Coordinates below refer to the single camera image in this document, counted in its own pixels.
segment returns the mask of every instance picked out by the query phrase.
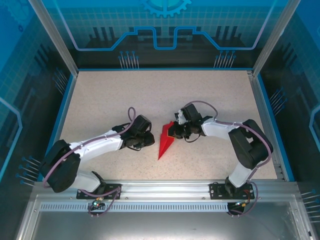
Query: glass wall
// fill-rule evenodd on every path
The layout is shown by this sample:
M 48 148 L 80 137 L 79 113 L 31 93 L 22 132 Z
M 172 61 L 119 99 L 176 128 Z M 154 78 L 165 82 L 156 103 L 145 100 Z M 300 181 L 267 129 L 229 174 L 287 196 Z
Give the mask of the glass wall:
M 301 193 L 315 194 L 320 193 L 319 9 L 319 1 L 300 2 L 261 71 L 295 180 Z M 307 207 L 317 204 L 315 194 L 308 195 Z M 319 215 L 313 209 L 310 215 Z
M 79 68 L 251 68 L 287 0 L 44 0 Z
M 28 1 L 0 1 L 0 225 L 14 239 L 70 72 Z

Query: robotic arm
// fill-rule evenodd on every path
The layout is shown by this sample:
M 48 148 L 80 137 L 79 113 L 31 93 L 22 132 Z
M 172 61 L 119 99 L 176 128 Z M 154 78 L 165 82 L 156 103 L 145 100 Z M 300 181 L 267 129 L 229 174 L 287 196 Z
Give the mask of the robotic arm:
M 96 172 L 79 170 L 79 166 L 107 152 L 123 148 L 139 151 L 155 143 L 151 133 L 152 124 L 146 117 L 139 115 L 134 119 L 131 127 L 124 132 L 127 125 L 129 123 L 115 126 L 110 131 L 85 141 L 72 143 L 66 143 L 64 140 L 57 141 L 40 164 L 40 173 L 46 176 L 61 157 L 76 149 L 54 169 L 47 180 L 50 187 L 55 193 L 63 192 L 68 188 L 86 190 L 95 195 L 105 193 L 103 179 Z
M 176 121 L 168 129 L 168 135 L 171 137 L 187 140 L 191 134 L 198 134 L 199 137 L 213 136 L 231 141 L 239 161 L 234 171 L 225 179 L 224 187 L 231 197 L 252 177 L 257 165 L 268 157 L 269 153 L 265 143 L 271 153 L 273 152 L 270 141 L 252 119 L 241 124 L 229 124 L 218 121 L 212 116 L 202 118 L 193 104 L 180 109 L 175 113 L 175 118 Z M 265 143 L 251 131 L 247 131 L 239 125 L 247 126 L 256 132 L 264 139 Z

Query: red object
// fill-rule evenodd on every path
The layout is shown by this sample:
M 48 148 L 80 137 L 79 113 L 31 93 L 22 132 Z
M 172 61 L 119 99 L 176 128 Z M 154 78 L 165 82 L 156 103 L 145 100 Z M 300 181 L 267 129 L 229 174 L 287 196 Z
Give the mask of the red object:
M 167 149 L 174 142 L 175 138 L 172 136 L 168 136 L 168 129 L 174 124 L 171 121 L 169 124 L 163 125 L 162 133 L 160 135 L 160 146 L 159 146 L 159 156 L 158 160 L 162 157 L 162 155 L 167 151 Z

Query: metal base plate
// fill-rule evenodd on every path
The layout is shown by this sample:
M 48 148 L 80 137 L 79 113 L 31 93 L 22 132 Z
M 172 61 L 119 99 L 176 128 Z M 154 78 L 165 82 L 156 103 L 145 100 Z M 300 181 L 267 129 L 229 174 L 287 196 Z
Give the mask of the metal base plate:
M 116 184 L 116 183 L 109 183 L 105 186 L 105 189 L 104 189 L 104 192 L 107 193 L 107 192 L 110 192 L 118 187 L 121 187 L 121 184 Z M 114 192 L 110 195 L 107 195 L 105 197 L 103 197 L 105 200 L 112 200 L 114 199 L 115 195 L 116 195 L 117 192 Z M 119 192 L 118 196 L 116 197 L 116 200 L 120 199 L 120 195 L 121 195 L 121 192 Z M 96 199 L 96 197 L 93 197 L 93 196 L 88 196 L 86 195 L 85 193 L 83 193 L 82 191 L 78 190 L 76 192 L 76 199 Z
M 246 200 L 248 199 L 248 195 L 244 192 L 244 190 L 248 190 L 250 192 L 251 200 L 255 199 L 254 189 L 252 185 L 248 183 L 239 187 L 237 193 L 235 193 L 233 197 L 231 197 L 226 191 L 224 183 L 214 182 L 209 184 L 211 200 Z

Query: beige work surface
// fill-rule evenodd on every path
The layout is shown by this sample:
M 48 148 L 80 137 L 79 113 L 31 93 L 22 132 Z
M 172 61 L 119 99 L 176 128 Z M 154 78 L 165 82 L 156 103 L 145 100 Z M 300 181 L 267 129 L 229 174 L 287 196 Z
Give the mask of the beige work surface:
M 246 71 L 81 71 L 61 139 L 71 143 L 101 135 L 127 123 L 127 110 L 133 106 L 151 120 L 155 144 L 141 151 L 108 152 L 85 163 L 83 170 L 96 171 L 106 180 L 223 180 L 238 163 L 227 140 L 175 140 L 158 160 L 163 125 L 192 100 L 213 104 L 221 121 L 253 119 L 262 126 Z M 214 115 L 204 104 L 195 106 L 203 117 Z M 253 178 L 276 179 L 273 163 Z

